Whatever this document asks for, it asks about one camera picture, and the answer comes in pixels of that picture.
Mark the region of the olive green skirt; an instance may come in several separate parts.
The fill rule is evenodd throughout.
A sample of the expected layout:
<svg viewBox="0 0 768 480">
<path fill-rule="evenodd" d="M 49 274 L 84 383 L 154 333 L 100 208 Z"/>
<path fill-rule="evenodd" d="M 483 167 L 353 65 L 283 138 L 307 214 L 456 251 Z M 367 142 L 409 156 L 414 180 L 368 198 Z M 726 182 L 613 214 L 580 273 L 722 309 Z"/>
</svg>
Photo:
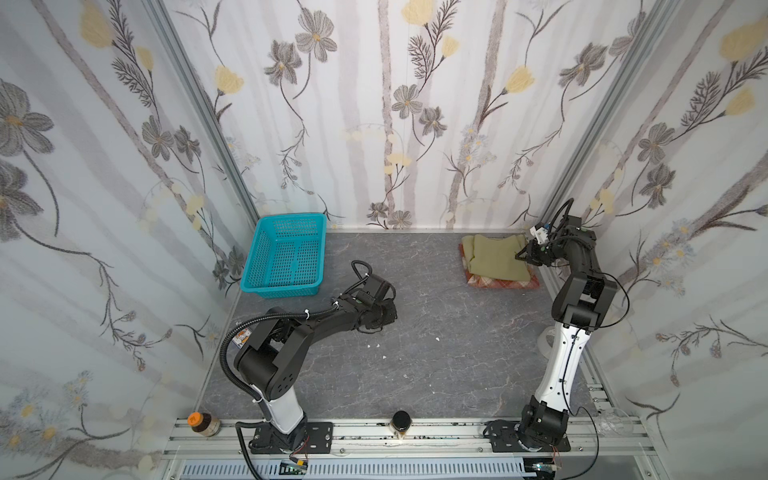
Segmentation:
<svg viewBox="0 0 768 480">
<path fill-rule="evenodd" d="M 504 238 L 490 238 L 480 234 L 464 236 L 461 239 L 464 267 L 469 274 L 475 276 L 528 282 L 531 274 L 526 263 L 515 258 L 526 244 L 523 235 Z"/>
</svg>

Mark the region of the red plaid wool skirt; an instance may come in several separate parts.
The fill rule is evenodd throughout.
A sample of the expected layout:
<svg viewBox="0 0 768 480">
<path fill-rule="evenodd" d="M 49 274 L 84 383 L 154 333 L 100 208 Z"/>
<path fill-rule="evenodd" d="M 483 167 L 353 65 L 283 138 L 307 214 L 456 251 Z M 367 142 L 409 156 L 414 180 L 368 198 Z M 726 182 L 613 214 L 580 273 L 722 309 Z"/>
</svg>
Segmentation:
<svg viewBox="0 0 768 480">
<path fill-rule="evenodd" d="M 471 287 L 480 289 L 534 290 L 541 286 L 538 277 L 535 275 L 533 269 L 530 266 L 527 267 L 530 276 L 527 281 L 500 280 L 472 274 L 468 270 L 469 263 L 465 258 L 465 252 L 462 244 L 458 245 L 458 251 L 461 258 L 466 283 Z"/>
</svg>

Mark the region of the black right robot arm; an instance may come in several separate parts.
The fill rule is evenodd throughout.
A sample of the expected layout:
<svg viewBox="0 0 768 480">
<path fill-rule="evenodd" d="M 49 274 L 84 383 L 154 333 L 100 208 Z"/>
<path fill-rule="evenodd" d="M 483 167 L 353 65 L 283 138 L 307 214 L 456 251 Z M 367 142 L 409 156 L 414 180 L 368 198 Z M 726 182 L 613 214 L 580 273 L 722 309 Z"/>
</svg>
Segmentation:
<svg viewBox="0 0 768 480">
<path fill-rule="evenodd" d="M 567 433 L 572 409 L 571 391 L 580 357 L 592 334 L 608 328 L 606 317 L 623 288 L 600 266 L 596 234 L 569 214 L 559 224 L 541 224 L 515 258 L 533 266 L 550 267 L 563 260 L 570 269 L 557 293 L 551 316 L 557 323 L 545 374 L 522 411 L 516 427 L 521 446 L 528 451 L 557 448 Z"/>
</svg>

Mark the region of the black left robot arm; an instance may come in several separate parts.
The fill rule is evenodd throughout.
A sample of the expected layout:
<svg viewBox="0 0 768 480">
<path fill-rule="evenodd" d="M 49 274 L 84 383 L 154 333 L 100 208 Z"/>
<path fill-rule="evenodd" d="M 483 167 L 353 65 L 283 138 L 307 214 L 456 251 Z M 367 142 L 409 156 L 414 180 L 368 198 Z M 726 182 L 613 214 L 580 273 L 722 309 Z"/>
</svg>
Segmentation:
<svg viewBox="0 0 768 480">
<path fill-rule="evenodd" d="M 224 335 L 220 368 L 264 417 L 236 424 L 244 456 L 310 449 L 311 424 L 294 389 L 310 348 L 340 333 L 382 331 L 397 319 L 395 299 L 396 288 L 390 282 L 368 273 L 325 310 L 291 313 L 273 308 Z"/>
</svg>

